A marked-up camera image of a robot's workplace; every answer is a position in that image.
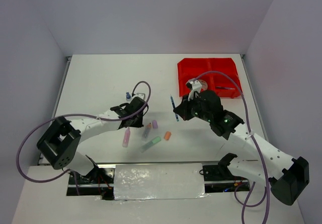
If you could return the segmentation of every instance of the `green marker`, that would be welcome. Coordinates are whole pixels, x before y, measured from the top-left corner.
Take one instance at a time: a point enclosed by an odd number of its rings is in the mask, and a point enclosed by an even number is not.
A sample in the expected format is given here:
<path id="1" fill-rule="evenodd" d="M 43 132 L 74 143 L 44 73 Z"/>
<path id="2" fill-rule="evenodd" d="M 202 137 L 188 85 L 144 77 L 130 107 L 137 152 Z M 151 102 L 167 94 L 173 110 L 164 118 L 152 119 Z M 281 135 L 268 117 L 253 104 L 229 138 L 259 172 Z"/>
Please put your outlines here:
<path id="1" fill-rule="evenodd" d="M 159 136 L 152 139 L 150 142 L 146 143 L 145 145 L 143 145 L 140 148 L 140 152 L 143 153 L 143 152 L 147 151 L 149 148 L 151 148 L 153 145 L 157 144 L 160 141 L 161 141 L 161 138 Z"/>

